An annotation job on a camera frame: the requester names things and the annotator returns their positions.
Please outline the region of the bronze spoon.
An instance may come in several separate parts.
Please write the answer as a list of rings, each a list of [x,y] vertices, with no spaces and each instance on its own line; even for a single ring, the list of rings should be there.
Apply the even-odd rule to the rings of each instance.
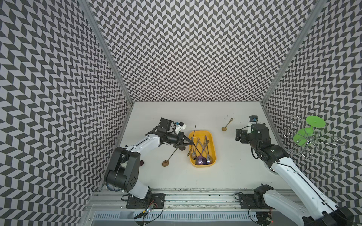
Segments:
[[[167,167],[167,166],[169,165],[170,159],[173,157],[173,155],[176,153],[176,151],[177,151],[178,149],[179,149],[179,148],[176,148],[176,149],[173,151],[173,153],[170,155],[170,157],[162,162],[162,166],[163,166],[163,167]]]

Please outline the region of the rainbow handle purple spoon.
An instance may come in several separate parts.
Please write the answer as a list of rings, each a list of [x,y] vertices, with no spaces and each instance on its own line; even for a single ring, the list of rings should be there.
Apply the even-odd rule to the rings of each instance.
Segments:
[[[205,157],[207,157],[207,151],[205,150],[205,152],[203,153],[203,155],[205,156]]]

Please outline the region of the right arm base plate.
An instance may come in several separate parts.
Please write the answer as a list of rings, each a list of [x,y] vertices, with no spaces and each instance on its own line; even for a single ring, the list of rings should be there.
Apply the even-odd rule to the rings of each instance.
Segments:
[[[238,194],[237,200],[242,210],[269,210],[266,204],[258,204],[253,194]]]

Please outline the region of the small silver teaspoon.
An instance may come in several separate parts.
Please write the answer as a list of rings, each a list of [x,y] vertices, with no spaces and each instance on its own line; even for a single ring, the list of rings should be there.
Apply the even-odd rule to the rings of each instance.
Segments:
[[[194,138],[194,133],[195,133],[195,131],[196,131],[196,127],[194,127],[193,136],[191,137],[191,142],[192,142],[192,144],[190,145],[191,148],[190,148],[187,156],[190,156],[190,155],[194,152],[194,141],[193,141],[193,138]]]

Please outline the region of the silver ornate handle spoon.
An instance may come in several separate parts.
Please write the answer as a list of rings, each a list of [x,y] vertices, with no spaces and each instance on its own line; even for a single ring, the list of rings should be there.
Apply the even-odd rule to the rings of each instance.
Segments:
[[[205,150],[207,151],[207,157],[206,157],[206,163],[207,165],[211,165],[213,163],[213,158],[211,157],[208,149],[209,140],[207,139],[207,136],[205,136]]]

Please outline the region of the purple iridescent spoon dark handle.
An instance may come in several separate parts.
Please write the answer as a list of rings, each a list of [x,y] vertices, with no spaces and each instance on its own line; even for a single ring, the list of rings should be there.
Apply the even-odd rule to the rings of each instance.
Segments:
[[[201,159],[197,159],[196,158],[196,160],[195,160],[195,164],[196,165],[206,165],[207,163],[206,163],[206,158],[204,159],[204,158],[201,158]]]

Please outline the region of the ornate silver gold spoon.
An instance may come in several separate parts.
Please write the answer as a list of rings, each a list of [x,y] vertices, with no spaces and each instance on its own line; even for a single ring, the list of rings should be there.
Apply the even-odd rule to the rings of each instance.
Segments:
[[[193,160],[195,160],[197,158],[197,154],[196,154],[196,150],[195,150],[195,143],[194,143],[193,137],[191,138],[191,141],[192,141],[192,153],[190,156]]]

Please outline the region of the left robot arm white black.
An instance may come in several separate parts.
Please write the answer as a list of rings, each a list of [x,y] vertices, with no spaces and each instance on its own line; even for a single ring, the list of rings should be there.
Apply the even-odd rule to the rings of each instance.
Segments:
[[[192,145],[184,129],[186,124],[183,122],[161,118],[159,124],[141,141],[129,147],[115,148],[104,174],[104,182],[114,191],[119,188],[138,199],[148,200],[151,188],[138,181],[141,157],[161,145],[172,145],[177,149]]]

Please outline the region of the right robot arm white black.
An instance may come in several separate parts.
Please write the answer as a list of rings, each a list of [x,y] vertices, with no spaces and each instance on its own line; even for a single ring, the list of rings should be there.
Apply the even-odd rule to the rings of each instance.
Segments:
[[[298,226],[354,224],[354,215],[348,207],[338,207],[301,172],[282,147],[272,144],[269,129],[264,123],[237,129],[235,139],[249,144],[254,158],[263,161],[282,177],[303,203],[299,205],[285,198],[270,185],[261,185],[254,189],[255,207],[271,207]]]

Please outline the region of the plain silver spoon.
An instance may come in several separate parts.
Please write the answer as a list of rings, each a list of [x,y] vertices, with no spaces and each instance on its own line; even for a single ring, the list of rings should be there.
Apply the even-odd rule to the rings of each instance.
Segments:
[[[204,147],[204,144],[201,143],[201,140],[200,138],[198,137],[197,138],[197,144],[201,146],[201,151],[199,152],[199,156],[197,157],[197,159],[201,159],[201,158],[206,158],[203,153],[205,152],[205,147]]]

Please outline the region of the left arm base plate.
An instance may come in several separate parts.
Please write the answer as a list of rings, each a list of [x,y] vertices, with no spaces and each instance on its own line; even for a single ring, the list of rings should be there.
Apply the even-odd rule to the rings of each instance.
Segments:
[[[155,204],[155,209],[163,209],[166,194],[148,194],[145,199],[140,199],[135,196],[129,196],[126,208],[127,209],[146,209],[151,202]]]

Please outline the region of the yellow plastic storage box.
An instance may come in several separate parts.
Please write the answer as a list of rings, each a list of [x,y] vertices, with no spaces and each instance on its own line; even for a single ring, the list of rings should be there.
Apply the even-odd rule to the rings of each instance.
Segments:
[[[189,133],[188,138],[191,139],[191,137],[193,136],[193,132]],[[197,167],[197,168],[205,168],[205,167],[211,167],[213,166],[216,161],[217,161],[217,155],[216,155],[216,149],[215,149],[215,143],[214,143],[214,139],[212,134],[209,131],[195,131],[194,133],[194,143],[195,143],[195,150],[196,150],[196,144],[197,144],[197,138],[199,137],[201,140],[201,143],[204,143],[204,139],[205,136],[207,136],[207,139],[209,140],[209,144],[208,144],[208,149],[209,149],[209,153],[211,155],[211,157],[213,158],[213,163],[211,165],[196,165],[195,164],[195,160],[193,160],[191,158],[191,156],[189,156],[189,161],[191,163],[192,166]]]

